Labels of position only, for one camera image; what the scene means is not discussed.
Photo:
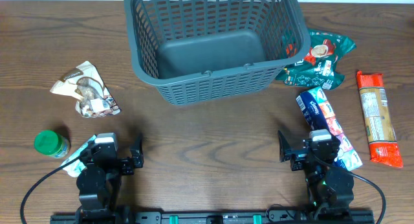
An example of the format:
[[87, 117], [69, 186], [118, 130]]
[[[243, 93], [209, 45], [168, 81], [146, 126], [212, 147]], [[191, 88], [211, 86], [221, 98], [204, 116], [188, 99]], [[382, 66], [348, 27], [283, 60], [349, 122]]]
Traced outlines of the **blue Kleenex tissue multipack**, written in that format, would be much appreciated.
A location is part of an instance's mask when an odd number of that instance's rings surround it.
[[338, 156], [334, 160], [336, 166], [352, 171], [363, 165], [358, 153], [345, 136], [332, 105], [321, 87], [300, 93], [296, 101], [312, 130], [327, 129], [340, 141]]

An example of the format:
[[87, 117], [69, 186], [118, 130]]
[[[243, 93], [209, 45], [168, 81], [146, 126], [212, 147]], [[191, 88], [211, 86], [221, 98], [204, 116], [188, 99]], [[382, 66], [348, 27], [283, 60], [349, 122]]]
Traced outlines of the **orange spaghetti packet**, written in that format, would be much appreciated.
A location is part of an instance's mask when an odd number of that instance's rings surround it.
[[389, 114], [383, 74], [364, 74], [358, 71], [356, 81], [371, 161], [403, 168], [404, 163]]

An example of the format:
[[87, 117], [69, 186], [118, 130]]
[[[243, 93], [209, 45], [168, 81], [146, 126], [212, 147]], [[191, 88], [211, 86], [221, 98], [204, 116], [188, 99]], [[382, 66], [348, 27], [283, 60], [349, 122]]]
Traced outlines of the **green Nescafe coffee bag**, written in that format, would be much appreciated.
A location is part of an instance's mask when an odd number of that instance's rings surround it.
[[310, 48], [304, 59], [287, 65], [277, 81], [298, 87], [317, 87], [332, 90], [340, 86], [345, 76], [336, 72], [337, 63], [356, 48], [349, 37], [322, 30], [309, 30]]

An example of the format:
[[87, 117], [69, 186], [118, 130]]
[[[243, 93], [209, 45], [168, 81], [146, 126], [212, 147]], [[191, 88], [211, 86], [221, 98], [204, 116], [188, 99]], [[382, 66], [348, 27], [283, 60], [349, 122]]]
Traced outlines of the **grey plastic basket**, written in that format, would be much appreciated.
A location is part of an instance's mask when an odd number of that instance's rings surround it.
[[298, 0], [124, 0], [136, 76], [174, 105], [266, 89], [303, 59]]

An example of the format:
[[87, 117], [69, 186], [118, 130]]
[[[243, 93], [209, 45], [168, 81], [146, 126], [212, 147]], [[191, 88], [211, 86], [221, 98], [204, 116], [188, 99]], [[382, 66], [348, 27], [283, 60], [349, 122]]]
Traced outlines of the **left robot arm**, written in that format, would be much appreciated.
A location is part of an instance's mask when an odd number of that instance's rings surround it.
[[85, 165], [76, 181], [83, 212], [80, 223], [133, 222], [128, 209], [116, 208], [116, 200], [122, 177], [133, 175], [144, 165], [142, 136], [130, 146], [129, 157], [119, 158], [117, 150], [116, 134], [101, 133], [80, 153], [80, 162]]

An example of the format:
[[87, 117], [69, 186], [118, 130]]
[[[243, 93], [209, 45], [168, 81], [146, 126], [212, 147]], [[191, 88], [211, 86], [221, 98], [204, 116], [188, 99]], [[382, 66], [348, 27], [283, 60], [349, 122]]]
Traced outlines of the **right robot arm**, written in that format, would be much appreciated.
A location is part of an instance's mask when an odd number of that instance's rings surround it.
[[279, 160], [289, 161], [292, 171], [304, 171], [310, 205], [307, 217], [316, 220], [350, 220], [349, 203], [354, 199], [353, 177], [334, 167], [340, 141], [329, 130], [311, 131], [301, 146], [293, 148], [278, 132]]

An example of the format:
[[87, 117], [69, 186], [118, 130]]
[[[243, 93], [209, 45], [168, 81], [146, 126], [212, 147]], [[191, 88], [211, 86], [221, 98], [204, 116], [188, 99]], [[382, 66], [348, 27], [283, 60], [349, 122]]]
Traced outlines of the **teal white sachet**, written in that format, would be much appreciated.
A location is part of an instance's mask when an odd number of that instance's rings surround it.
[[[68, 164], [69, 162], [73, 161], [75, 158], [80, 156], [80, 153], [88, 147], [89, 143], [92, 143], [96, 138], [96, 135], [93, 135], [87, 142], [83, 143], [72, 155], [70, 155], [66, 160], [63, 161], [61, 164], [62, 166], [65, 164]], [[82, 170], [84, 170], [86, 166], [77, 159], [76, 161], [72, 162], [68, 166], [64, 167], [63, 170], [65, 170], [69, 176], [71, 177], [78, 177]]]

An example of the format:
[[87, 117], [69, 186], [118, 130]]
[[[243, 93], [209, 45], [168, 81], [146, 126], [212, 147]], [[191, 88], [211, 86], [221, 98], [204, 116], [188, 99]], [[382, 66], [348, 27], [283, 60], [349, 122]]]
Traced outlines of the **green lid jar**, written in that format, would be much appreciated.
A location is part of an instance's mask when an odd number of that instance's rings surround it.
[[70, 142], [52, 130], [40, 132], [34, 139], [34, 149], [48, 157], [62, 158], [70, 151]]

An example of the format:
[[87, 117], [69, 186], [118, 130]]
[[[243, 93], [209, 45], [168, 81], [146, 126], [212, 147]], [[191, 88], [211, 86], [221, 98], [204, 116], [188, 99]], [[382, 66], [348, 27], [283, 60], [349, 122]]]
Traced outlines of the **beige snack pouch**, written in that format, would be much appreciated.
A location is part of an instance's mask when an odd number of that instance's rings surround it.
[[105, 117], [121, 112], [97, 68], [89, 61], [62, 75], [50, 92], [77, 99], [75, 110], [85, 118]]

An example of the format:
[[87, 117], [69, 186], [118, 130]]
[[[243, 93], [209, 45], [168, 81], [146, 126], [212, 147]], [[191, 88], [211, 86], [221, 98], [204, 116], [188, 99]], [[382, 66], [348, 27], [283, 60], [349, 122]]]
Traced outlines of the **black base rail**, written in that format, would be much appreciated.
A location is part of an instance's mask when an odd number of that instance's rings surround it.
[[349, 219], [336, 216], [331, 219], [310, 219], [305, 214], [287, 214], [282, 210], [269, 212], [228, 212], [228, 213], [160, 213], [137, 212], [134, 217], [117, 216], [110, 220], [87, 219], [80, 213], [73, 215], [53, 215], [50, 224], [76, 224], [76, 223], [134, 223], [134, 224], [233, 224], [233, 223], [374, 223], [371, 211], [352, 211]]

